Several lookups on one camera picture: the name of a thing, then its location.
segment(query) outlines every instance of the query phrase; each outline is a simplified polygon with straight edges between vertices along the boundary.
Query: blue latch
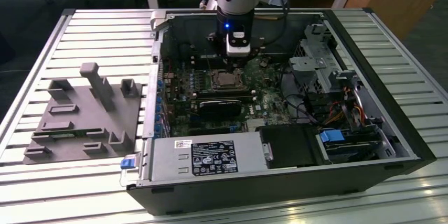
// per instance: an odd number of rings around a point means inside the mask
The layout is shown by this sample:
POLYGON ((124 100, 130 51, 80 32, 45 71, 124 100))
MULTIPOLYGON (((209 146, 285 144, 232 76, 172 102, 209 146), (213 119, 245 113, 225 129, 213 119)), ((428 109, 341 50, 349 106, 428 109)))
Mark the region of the blue latch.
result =
POLYGON ((125 158, 120 163, 121 170, 134 168, 134 158, 125 158))
POLYGON ((322 142, 334 142, 334 141, 344 141, 344 135, 340 130, 326 130, 320 133, 320 139, 322 142))

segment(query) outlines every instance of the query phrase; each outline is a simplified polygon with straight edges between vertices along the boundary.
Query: power supply label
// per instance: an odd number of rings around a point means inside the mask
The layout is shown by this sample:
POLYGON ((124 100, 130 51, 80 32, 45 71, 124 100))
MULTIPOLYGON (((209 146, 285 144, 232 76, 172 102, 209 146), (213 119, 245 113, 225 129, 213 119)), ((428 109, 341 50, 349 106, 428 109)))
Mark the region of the power supply label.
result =
POLYGON ((238 171, 233 141, 190 144, 190 160, 194 176, 238 171))

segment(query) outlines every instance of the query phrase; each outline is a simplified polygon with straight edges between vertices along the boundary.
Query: motherboard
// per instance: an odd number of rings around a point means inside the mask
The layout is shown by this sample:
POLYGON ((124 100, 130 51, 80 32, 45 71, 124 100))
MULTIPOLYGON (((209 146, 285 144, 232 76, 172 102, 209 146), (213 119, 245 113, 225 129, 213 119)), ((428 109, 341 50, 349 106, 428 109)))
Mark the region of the motherboard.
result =
POLYGON ((214 56, 192 57, 164 75, 170 136, 253 132, 286 124, 278 93, 278 65, 262 57, 228 73, 214 56))

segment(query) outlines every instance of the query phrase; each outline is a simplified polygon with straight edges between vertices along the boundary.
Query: warning symbol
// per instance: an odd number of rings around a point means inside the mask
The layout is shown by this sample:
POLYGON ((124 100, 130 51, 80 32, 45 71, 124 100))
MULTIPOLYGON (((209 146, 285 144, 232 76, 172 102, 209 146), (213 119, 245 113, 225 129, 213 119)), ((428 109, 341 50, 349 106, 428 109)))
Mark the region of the warning symbol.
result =
POLYGON ((193 164, 194 165, 200 165, 202 163, 202 158, 201 157, 196 157, 193 160, 193 164))

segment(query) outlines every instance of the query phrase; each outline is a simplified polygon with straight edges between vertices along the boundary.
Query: blue connector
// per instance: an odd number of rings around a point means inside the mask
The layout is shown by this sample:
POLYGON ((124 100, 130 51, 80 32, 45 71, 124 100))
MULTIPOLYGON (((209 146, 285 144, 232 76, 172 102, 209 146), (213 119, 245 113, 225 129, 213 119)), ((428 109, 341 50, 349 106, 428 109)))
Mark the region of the blue connector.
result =
POLYGON ((230 133, 234 133, 236 129, 238 128, 236 125, 230 126, 230 133))
POLYGON ((121 170, 133 169, 134 168, 134 157, 133 158, 125 158, 124 160, 121 160, 120 168, 121 168, 121 170))
POLYGON ((322 142, 336 142, 336 141, 344 141, 344 135, 340 130, 326 130, 320 133, 320 139, 322 142))

